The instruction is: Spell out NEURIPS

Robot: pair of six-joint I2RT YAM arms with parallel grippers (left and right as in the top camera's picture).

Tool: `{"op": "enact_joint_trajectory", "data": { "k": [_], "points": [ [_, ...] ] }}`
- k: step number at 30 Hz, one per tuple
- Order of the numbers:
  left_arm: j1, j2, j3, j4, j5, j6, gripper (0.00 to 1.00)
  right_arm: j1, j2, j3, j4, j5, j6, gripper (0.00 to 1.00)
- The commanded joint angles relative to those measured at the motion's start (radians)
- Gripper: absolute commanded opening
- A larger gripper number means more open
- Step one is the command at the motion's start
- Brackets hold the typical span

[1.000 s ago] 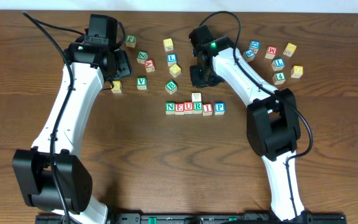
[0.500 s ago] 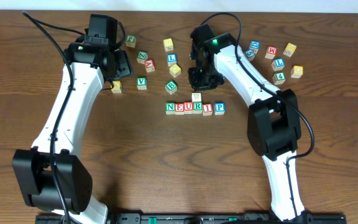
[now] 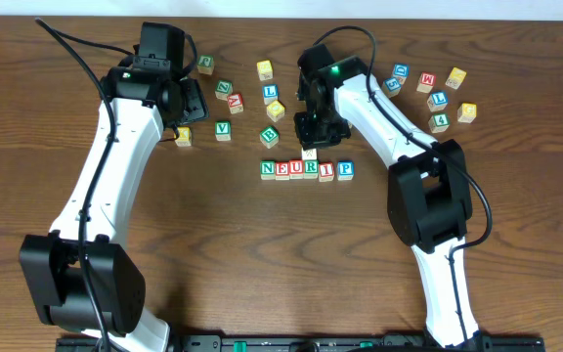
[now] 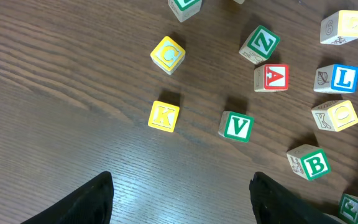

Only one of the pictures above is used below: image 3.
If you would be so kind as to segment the blue P block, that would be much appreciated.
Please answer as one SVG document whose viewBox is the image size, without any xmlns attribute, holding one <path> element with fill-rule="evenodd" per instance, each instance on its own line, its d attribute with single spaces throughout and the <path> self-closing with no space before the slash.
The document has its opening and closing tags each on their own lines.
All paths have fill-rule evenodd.
<svg viewBox="0 0 563 352">
<path fill-rule="evenodd" d="M 354 162 L 347 160 L 347 161 L 339 161 L 337 163 L 337 180 L 338 181 L 349 181 L 354 178 L 355 175 L 355 167 Z"/>
</svg>

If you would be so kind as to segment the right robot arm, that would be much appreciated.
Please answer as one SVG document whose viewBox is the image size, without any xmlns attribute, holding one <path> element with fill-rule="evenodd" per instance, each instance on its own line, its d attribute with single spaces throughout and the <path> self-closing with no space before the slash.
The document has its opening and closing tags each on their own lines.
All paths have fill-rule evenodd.
<svg viewBox="0 0 563 352">
<path fill-rule="evenodd" d="M 459 251 L 472 215 L 460 145 L 439 143 L 411 123 L 356 56 L 336 61 L 318 44 L 303 52 L 298 67 L 297 97 L 306 104 L 294 116 L 301 146 L 336 146 L 353 130 L 364 136 L 387 167 L 387 214 L 418 264 L 428 335 L 441 347 L 471 344 L 479 328 Z"/>
</svg>

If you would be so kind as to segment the red U block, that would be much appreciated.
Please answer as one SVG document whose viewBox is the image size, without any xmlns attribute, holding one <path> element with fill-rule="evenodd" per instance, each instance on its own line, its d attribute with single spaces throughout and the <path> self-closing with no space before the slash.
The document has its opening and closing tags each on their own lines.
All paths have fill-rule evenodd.
<svg viewBox="0 0 563 352">
<path fill-rule="evenodd" d="M 289 177 L 291 180 L 304 178 L 304 162 L 301 159 L 293 159 L 288 162 Z"/>
</svg>

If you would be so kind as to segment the green N block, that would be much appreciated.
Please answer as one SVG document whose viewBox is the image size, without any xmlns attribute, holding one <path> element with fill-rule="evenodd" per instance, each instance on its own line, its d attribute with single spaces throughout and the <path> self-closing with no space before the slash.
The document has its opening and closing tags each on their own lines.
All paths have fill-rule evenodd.
<svg viewBox="0 0 563 352">
<path fill-rule="evenodd" d="M 262 180 L 275 180 L 276 163 L 272 160 L 262 160 L 260 162 L 260 177 Z"/>
</svg>

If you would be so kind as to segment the red I block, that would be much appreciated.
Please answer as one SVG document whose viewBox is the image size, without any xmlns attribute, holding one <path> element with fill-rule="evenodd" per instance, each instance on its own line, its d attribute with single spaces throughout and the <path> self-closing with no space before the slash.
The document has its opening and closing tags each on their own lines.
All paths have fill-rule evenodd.
<svg viewBox="0 0 563 352">
<path fill-rule="evenodd" d="M 323 162 L 319 164 L 319 181 L 329 182 L 335 176 L 335 168 L 332 162 Z"/>
</svg>

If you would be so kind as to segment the green R block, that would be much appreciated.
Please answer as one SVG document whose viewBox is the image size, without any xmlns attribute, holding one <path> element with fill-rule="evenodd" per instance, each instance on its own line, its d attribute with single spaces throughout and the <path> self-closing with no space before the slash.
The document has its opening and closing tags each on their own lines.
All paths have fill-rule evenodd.
<svg viewBox="0 0 563 352">
<path fill-rule="evenodd" d="M 315 159 L 305 159 L 303 161 L 303 178 L 318 179 L 319 178 L 319 162 Z"/>
</svg>

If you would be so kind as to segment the yellow S block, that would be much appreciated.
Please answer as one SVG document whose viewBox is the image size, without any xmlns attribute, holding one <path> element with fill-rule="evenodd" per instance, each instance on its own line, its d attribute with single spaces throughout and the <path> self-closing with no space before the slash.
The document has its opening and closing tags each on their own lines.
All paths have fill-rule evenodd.
<svg viewBox="0 0 563 352">
<path fill-rule="evenodd" d="M 303 160 L 316 160 L 318 158 L 318 152 L 316 149 L 302 150 Z"/>
</svg>

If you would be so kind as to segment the red E block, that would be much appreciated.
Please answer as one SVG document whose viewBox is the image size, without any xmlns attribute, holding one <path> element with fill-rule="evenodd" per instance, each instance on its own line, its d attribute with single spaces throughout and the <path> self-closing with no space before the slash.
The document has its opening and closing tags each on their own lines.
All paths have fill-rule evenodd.
<svg viewBox="0 0 563 352">
<path fill-rule="evenodd" d="M 276 162 L 275 163 L 275 179 L 277 181 L 280 180 L 289 180 L 290 179 L 290 172 L 289 172 L 289 162 Z"/>
</svg>

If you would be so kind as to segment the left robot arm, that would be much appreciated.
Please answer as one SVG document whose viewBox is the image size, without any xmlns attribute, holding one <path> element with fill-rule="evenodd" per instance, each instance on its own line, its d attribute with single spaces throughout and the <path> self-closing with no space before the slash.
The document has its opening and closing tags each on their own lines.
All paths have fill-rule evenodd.
<svg viewBox="0 0 563 352">
<path fill-rule="evenodd" d="M 126 252 L 133 203 L 166 129 L 204 120 L 209 110 L 192 37 L 144 22 L 139 43 L 99 78 L 71 47 L 73 37 L 44 28 L 95 85 L 99 119 L 93 144 L 64 209 L 45 236 L 24 238 L 19 259 L 40 322 L 93 337 L 96 351 L 170 351 L 168 323 L 145 306 L 146 282 Z"/>
</svg>

